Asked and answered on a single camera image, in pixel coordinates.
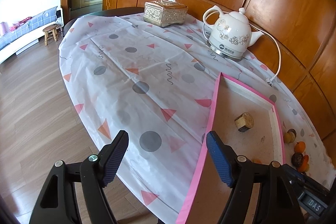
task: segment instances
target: screw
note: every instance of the screw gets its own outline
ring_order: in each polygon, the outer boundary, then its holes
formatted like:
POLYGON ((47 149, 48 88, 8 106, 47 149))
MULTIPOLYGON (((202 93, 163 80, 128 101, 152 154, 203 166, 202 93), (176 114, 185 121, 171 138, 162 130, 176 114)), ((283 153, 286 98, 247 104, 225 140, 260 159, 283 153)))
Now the screw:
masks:
POLYGON ((63 162, 61 160, 58 160, 58 161, 55 162, 56 167, 60 167, 60 166, 62 166, 62 164, 63 164, 63 162))
POLYGON ((245 157, 245 156, 238 156, 238 157, 237 157, 237 160, 238 160, 239 162, 246 162, 246 157, 245 157))
POLYGON ((96 161, 98 159, 98 156, 97 155, 91 155, 89 157, 89 161, 96 161))
POLYGON ((280 163, 278 163, 277 161, 273 161, 273 162, 272 162, 272 165, 273 165, 273 167, 275 167, 275 168, 279 168, 279 167, 280 167, 280 163))

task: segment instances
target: kettle handle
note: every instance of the kettle handle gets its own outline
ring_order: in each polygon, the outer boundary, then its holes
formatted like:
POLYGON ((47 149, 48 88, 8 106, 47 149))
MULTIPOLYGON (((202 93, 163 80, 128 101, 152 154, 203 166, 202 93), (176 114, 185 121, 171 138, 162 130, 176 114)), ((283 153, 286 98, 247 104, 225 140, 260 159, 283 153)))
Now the kettle handle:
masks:
POLYGON ((219 16, 224 15, 224 13, 223 13, 223 11, 221 10, 221 8, 219 8, 219 7, 216 6, 216 5, 215 5, 214 7, 212 7, 212 8, 210 8, 210 9, 208 9, 208 10, 205 11, 205 13, 203 14, 203 22, 204 22, 204 24, 207 25, 210 29, 212 29, 213 26, 214 26, 214 24, 209 24, 209 23, 207 22, 207 15, 208 15, 210 12, 219 12, 219 16))

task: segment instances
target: tray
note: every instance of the tray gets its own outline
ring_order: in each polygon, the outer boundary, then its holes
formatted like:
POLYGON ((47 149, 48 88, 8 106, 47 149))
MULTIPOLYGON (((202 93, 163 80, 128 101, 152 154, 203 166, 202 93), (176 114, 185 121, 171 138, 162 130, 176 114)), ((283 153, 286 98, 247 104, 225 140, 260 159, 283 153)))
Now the tray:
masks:
MULTIPOLYGON (((284 145, 275 103, 244 83, 220 73, 215 83, 206 134, 215 130, 224 144, 237 155, 258 159, 268 165, 277 160, 285 163, 284 145), (249 112, 254 127, 239 132, 234 119, 249 112)), ((176 224, 217 224, 231 189, 221 182, 203 142, 195 173, 176 224)), ((259 185, 255 184, 244 223, 252 223, 259 185)))

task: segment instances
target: kettle lid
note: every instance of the kettle lid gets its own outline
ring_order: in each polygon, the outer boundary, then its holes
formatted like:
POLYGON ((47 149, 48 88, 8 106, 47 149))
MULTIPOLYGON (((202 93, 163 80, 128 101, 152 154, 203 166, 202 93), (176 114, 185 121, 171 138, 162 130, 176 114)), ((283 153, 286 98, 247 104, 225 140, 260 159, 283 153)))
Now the kettle lid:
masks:
POLYGON ((249 20, 247 19, 246 16, 244 16, 244 14, 245 14, 245 8, 243 7, 239 8, 239 12, 233 11, 229 13, 230 16, 238 19, 239 21, 249 24, 249 20))

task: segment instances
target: kettle base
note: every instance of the kettle base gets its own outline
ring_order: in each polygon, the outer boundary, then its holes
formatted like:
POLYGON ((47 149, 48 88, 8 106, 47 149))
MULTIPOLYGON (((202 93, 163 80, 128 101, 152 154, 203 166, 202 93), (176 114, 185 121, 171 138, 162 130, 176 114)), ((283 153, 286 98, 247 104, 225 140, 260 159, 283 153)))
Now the kettle base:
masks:
POLYGON ((229 55, 225 54, 224 52, 222 52, 221 50, 219 50, 215 46, 213 46, 209 40, 207 40, 206 45, 210 49, 212 49, 215 53, 217 53, 219 56, 221 56, 223 58, 228 58, 228 59, 231 59, 231 60, 236 61, 236 62, 238 62, 242 59, 242 57, 236 58, 236 57, 232 57, 232 56, 229 56, 229 55))

